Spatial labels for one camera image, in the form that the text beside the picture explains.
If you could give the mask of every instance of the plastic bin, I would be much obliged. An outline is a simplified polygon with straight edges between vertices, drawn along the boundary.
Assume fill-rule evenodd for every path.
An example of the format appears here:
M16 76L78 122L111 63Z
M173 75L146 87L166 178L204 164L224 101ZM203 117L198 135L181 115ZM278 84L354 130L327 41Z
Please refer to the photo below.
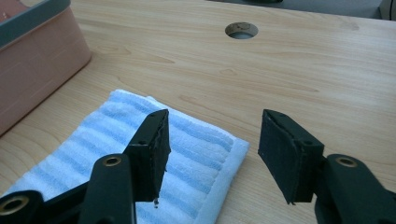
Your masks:
M0 0L0 135L90 58L70 0Z

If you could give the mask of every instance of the light blue cloth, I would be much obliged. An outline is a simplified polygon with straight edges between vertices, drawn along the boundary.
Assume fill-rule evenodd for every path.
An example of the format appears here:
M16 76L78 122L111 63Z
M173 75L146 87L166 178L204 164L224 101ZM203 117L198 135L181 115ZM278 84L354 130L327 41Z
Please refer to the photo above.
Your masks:
M146 115L169 109L172 152L166 165L159 208L136 203L141 223L214 223L248 142L194 119L152 97L111 92L60 147L23 175L6 194L35 189L48 200L89 180L99 158L121 153Z

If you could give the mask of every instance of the wooden table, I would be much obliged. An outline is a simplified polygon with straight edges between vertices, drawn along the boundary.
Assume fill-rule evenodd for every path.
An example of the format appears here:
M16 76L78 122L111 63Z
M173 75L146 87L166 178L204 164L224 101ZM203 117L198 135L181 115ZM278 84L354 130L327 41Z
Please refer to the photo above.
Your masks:
M251 144L218 223L314 223L257 155L262 110L288 114L325 155L365 162L396 191L396 23L207 1L74 0L92 61L0 139L0 193L115 89L151 95ZM247 21L248 40L225 27Z

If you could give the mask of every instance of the table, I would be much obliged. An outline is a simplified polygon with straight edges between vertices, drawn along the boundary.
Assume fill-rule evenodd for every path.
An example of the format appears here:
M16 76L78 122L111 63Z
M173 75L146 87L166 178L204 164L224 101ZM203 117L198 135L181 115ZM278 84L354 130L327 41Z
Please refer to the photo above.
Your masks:
M151 95L250 143L218 223L314 223L257 154L262 110L299 122L325 155L365 162L396 191L396 23L200 0L74 0L91 62L0 139L0 193L115 89ZM247 21L259 33L228 37Z

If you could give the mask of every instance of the black object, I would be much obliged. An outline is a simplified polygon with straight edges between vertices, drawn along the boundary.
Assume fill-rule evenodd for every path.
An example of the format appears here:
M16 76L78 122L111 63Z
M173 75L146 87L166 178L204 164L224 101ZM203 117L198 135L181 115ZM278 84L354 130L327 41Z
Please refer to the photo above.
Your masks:
M287 203L318 198L318 223L396 223L396 194L382 187L363 162L322 156L324 145L288 116L264 110L259 155Z
M34 190L1 198L0 223L135 224L135 202L158 203L170 151L168 110L151 113L122 154L95 163L89 182L47 202Z

